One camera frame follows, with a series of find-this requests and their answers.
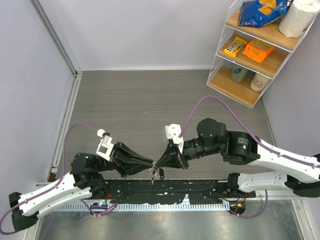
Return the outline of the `grey green cup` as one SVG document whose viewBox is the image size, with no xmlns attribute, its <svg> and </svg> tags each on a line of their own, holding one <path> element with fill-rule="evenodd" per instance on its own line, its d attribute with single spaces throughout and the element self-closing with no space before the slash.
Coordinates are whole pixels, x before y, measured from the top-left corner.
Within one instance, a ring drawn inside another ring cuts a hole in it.
<svg viewBox="0 0 320 240">
<path fill-rule="evenodd" d="M 236 64 L 231 71 L 230 77 L 233 81 L 241 83 L 245 80 L 248 71 L 247 68 Z"/>
</svg>

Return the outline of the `blue chips bag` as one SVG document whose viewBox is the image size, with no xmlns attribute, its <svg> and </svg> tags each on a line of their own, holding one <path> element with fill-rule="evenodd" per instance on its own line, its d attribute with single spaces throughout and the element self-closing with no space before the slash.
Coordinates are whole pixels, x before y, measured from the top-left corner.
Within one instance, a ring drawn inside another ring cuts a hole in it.
<svg viewBox="0 0 320 240">
<path fill-rule="evenodd" d="M 251 0 L 242 3 L 238 25 L 260 28 L 285 15 L 291 5 L 290 0 Z"/>
</svg>

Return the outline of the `yellow candy bag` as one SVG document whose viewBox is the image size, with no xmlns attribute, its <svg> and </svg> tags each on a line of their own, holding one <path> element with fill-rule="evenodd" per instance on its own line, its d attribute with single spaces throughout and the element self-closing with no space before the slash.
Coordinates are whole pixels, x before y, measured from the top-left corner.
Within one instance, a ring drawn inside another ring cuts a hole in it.
<svg viewBox="0 0 320 240">
<path fill-rule="evenodd" d="M 230 56 L 235 58 L 236 55 L 240 52 L 240 50 L 245 47 L 248 44 L 247 41 L 245 41 L 244 39 L 240 38 L 240 37 L 235 37 L 234 40 L 232 41 L 232 43 L 223 50 L 223 52 Z"/>
</svg>

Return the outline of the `white paper towel roll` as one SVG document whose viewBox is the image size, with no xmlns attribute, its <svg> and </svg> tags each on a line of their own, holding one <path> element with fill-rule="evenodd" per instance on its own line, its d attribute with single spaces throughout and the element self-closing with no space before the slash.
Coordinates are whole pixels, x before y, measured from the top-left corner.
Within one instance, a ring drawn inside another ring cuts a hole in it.
<svg viewBox="0 0 320 240">
<path fill-rule="evenodd" d="M 282 21 L 279 31 L 288 38 L 298 38 L 320 12 L 319 0 L 294 0 Z"/>
</svg>

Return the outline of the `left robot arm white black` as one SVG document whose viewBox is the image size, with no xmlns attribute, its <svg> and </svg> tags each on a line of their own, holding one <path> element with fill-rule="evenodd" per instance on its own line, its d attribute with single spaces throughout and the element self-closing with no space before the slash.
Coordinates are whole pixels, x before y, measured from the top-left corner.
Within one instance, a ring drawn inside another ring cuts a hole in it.
<svg viewBox="0 0 320 240">
<path fill-rule="evenodd" d="M 13 228 L 16 232 L 30 228 L 48 212 L 75 200 L 105 197 L 108 185 L 101 172 L 116 170 L 126 177 L 152 166 L 152 159 L 137 154 L 122 142 L 100 145 L 95 154 L 78 153 L 71 170 L 60 179 L 30 193 L 9 195 Z"/>
</svg>

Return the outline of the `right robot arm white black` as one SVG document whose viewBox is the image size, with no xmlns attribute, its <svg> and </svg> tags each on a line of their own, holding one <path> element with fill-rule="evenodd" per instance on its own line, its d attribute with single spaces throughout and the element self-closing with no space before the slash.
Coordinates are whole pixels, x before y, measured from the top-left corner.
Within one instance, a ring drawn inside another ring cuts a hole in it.
<svg viewBox="0 0 320 240">
<path fill-rule="evenodd" d="M 292 192 L 305 198 L 320 196 L 320 156 L 304 156 L 280 149 L 246 132 L 228 131 L 224 123 L 205 118 L 196 126 L 198 137 L 183 140 L 178 124 L 164 128 L 167 148 L 156 168 L 188 168 L 194 159 L 221 154 L 222 160 L 237 166 L 262 166 L 270 172 L 231 173 L 226 191 L 232 197 L 252 191 Z"/>
</svg>

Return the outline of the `orange candy bag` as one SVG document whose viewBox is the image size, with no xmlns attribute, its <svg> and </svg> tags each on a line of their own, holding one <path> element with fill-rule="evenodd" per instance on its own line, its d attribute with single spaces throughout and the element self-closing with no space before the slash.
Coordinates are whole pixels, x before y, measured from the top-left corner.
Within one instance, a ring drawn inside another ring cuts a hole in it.
<svg viewBox="0 0 320 240">
<path fill-rule="evenodd" d="M 276 47 L 272 44 L 254 39 L 245 46 L 243 54 L 258 63 L 262 63 L 275 49 Z"/>
</svg>

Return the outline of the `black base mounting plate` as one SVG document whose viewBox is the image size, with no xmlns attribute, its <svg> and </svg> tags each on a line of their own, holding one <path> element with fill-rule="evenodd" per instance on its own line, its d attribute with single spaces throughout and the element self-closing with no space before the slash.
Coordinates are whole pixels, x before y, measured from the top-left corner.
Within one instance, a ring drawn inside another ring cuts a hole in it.
<svg viewBox="0 0 320 240">
<path fill-rule="evenodd" d="M 190 204 L 215 204 L 223 199 L 256 197 L 251 191 L 245 193 L 231 188 L 226 180 L 217 179 L 166 179 L 151 184 L 146 179 L 107 179 L 101 199 L 118 204 L 181 204 L 188 197 Z"/>
</svg>

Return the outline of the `white printed cup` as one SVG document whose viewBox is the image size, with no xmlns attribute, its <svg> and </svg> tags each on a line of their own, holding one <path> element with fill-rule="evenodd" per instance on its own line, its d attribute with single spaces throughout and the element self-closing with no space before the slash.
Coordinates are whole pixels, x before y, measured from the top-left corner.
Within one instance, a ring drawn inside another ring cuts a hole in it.
<svg viewBox="0 0 320 240">
<path fill-rule="evenodd" d="M 262 91 L 270 79 L 262 74 L 256 73 L 253 77 L 250 87 L 253 91 L 260 92 Z"/>
</svg>

